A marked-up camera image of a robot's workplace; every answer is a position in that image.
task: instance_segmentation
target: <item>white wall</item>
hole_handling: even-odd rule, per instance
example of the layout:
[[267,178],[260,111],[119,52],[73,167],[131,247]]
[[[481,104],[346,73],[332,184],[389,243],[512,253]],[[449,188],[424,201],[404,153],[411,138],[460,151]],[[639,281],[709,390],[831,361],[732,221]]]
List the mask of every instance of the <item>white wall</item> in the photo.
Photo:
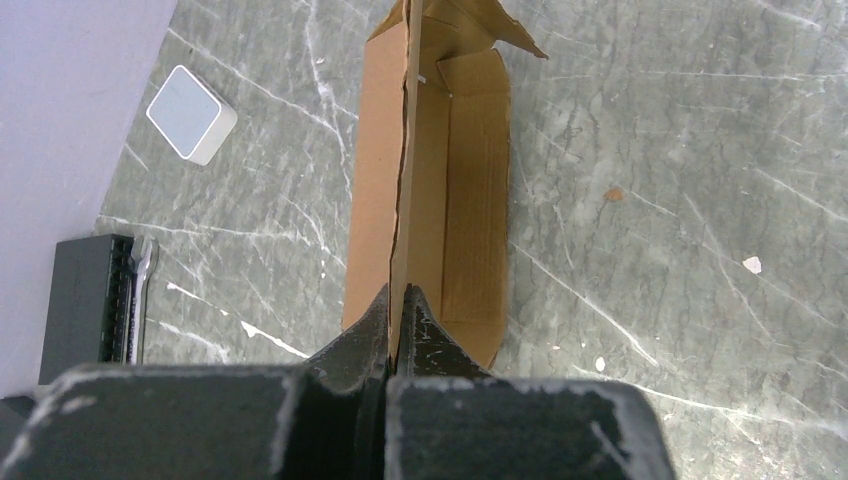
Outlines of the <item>white wall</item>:
[[38,380],[56,242],[89,235],[176,0],[0,0],[0,397]]

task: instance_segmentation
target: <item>metal wrench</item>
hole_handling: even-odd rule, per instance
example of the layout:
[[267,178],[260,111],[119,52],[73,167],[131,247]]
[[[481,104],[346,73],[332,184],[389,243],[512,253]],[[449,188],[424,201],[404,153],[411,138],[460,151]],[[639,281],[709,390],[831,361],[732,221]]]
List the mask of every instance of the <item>metal wrench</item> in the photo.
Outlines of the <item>metal wrench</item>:
[[132,318],[130,319],[130,341],[126,363],[142,363],[144,352],[144,326],[147,311],[147,283],[159,260],[159,243],[153,237],[135,237],[130,252],[130,267],[133,280]]

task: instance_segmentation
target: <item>open cardboard box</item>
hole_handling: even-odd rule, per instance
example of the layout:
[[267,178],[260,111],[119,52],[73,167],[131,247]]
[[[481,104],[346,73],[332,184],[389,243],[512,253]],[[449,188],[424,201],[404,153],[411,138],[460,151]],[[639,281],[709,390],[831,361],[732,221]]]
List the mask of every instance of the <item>open cardboard box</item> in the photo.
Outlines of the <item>open cardboard box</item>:
[[398,0],[365,44],[342,326],[406,285],[480,365],[506,326],[510,84],[503,40],[547,58],[497,0]]

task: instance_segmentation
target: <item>marble floor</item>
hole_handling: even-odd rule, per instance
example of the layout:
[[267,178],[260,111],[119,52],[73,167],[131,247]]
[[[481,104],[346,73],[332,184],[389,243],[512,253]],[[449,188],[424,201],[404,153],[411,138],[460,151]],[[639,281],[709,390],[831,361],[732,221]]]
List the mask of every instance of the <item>marble floor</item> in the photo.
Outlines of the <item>marble floor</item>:
[[[339,333],[362,45],[390,3],[180,0],[96,225],[161,241],[148,362],[296,362]],[[503,3],[550,60],[499,47],[494,371],[638,386],[680,478],[848,476],[848,2]],[[144,117],[177,64],[240,116],[207,167]]]

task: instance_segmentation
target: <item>white square device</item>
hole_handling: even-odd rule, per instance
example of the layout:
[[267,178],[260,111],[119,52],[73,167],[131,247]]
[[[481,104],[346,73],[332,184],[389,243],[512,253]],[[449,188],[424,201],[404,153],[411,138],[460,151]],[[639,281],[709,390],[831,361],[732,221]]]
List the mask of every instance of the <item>white square device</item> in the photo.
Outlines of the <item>white square device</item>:
[[207,165],[238,115],[206,82],[177,65],[147,107],[147,118],[180,158]]

